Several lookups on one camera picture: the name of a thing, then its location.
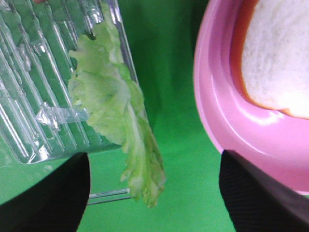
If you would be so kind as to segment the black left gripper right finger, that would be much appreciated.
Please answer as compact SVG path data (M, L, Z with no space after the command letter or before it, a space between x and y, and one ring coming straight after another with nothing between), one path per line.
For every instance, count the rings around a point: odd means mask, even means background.
M224 150L219 189L238 232L307 232L309 199L247 161Z

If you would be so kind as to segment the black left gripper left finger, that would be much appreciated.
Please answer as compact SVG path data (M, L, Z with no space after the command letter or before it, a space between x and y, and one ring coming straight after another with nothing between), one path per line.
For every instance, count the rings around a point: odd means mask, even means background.
M87 153L77 153L51 174L0 206L2 232L75 232L90 193Z

